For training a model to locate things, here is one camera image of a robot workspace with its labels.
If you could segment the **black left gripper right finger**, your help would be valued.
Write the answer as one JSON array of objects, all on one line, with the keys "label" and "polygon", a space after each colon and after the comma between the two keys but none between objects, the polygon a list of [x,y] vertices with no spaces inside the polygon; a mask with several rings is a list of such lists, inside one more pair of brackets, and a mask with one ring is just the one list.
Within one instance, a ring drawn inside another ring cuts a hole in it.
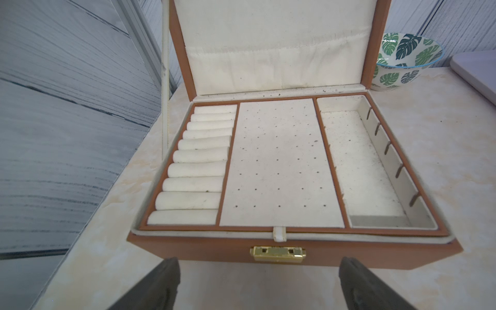
[{"label": "black left gripper right finger", "polygon": [[415,309],[356,258],[343,257],[338,275],[348,309]]}]

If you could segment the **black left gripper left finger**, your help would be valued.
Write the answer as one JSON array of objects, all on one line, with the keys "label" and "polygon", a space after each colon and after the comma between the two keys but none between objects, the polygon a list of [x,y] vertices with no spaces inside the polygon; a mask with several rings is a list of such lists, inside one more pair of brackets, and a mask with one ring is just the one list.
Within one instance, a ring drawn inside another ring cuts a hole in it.
[{"label": "black left gripper left finger", "polygon": [[165,259],[108,309],[173,309],[180,279],[177,257]]}]

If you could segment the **brown leather jewelry box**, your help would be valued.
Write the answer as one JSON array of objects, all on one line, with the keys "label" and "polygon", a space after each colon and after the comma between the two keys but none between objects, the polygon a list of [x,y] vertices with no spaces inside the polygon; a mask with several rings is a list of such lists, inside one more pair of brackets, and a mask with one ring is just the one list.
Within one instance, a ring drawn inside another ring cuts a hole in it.
[{"label": "brown leather jewelry box", "polygon": [[462,252],[371,96],[389,1],[165,1],[189,103],[127,240],[161,258],[414,269]]}]

